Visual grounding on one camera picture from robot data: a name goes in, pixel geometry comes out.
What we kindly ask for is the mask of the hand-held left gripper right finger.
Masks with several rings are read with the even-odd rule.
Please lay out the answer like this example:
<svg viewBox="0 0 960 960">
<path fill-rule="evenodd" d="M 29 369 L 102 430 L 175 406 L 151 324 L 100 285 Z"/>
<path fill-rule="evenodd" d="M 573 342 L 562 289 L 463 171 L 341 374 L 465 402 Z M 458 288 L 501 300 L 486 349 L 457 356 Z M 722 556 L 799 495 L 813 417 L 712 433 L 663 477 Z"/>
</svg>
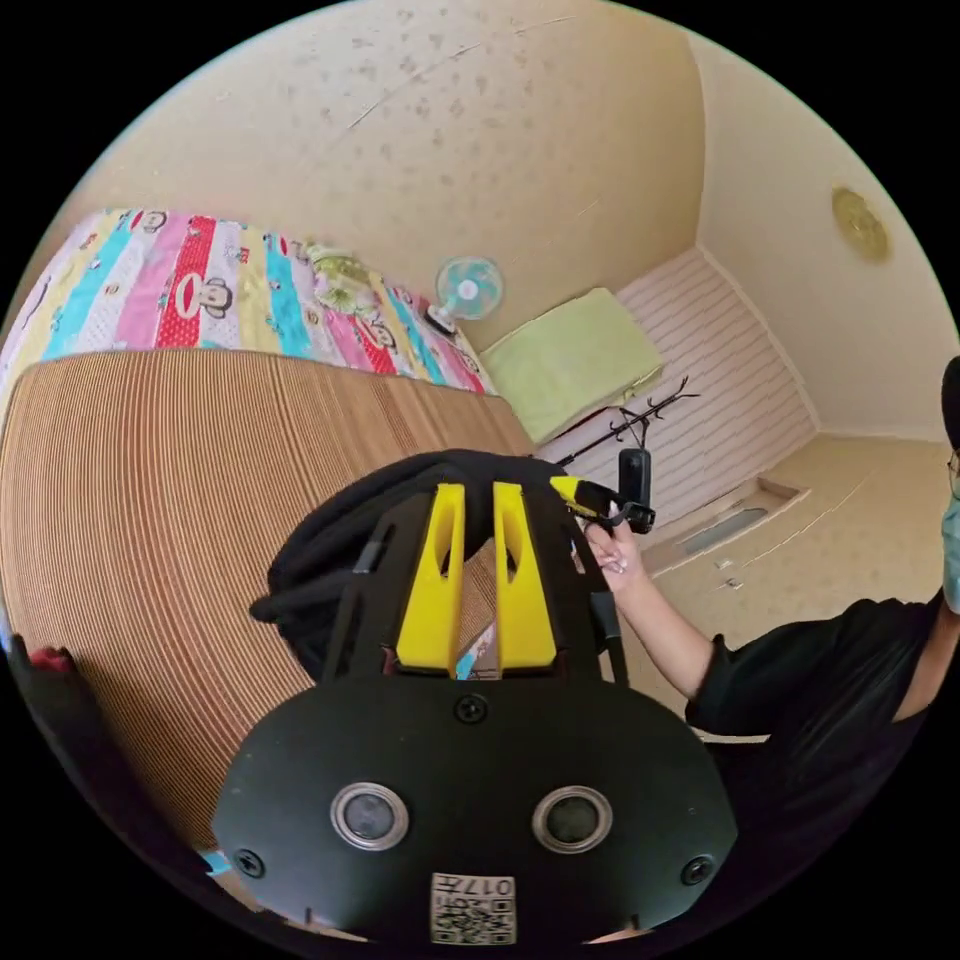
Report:
<svg viewBox="0 0 960 960">
<path fill-rule="evenodd" d="M 522 487 L 493 484 L 496 639 L 500 674 L 543 672 L 557 648 Z"/>
</svg>

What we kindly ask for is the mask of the person's right hand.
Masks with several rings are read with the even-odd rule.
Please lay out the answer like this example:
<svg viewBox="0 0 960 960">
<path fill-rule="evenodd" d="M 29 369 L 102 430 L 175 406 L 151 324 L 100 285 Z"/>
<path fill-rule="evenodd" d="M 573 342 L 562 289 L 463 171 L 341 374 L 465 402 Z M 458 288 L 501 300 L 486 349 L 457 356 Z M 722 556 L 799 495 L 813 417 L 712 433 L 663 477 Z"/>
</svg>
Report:
<svg viewBox="0 0 960 960">
<path fill-rule="evenodd" d="M 636 535 L 626 521 L 614 525 L 589 521 L 583 532 L 613 594 L 626 596 L 650 584 Z"/>
</svg>

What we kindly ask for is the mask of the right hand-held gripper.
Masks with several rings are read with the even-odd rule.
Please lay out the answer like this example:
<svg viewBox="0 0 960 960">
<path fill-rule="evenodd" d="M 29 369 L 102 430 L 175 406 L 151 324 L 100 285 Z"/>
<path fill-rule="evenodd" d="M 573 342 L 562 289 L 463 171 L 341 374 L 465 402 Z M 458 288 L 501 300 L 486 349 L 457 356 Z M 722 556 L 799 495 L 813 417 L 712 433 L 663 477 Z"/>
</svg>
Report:
<svg viewBox="0 0 960 960">
<path fill-rule="evenodd" d="M 655 511 L 644 501 L 624 497 L 606 486 L 573 476 L 553 476 L 550 486 L 568 510 L 607 532 L 620 525 L 639 535 L 653 530 Z"/>
</svg>

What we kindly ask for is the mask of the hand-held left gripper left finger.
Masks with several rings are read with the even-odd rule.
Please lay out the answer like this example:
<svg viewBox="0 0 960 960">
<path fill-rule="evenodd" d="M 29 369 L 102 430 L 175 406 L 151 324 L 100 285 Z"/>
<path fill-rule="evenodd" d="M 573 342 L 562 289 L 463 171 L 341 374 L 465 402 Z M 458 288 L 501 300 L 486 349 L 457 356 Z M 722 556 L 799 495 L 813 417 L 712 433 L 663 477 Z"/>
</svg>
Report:
<svg viewBox="0 0 960 960">
<path fill-rule="evenodd" d="M 456 675 L 465 529 L 465 487 L 439 484 L 396 643 L 397 659 L 405 670 Z"/>
</svg>

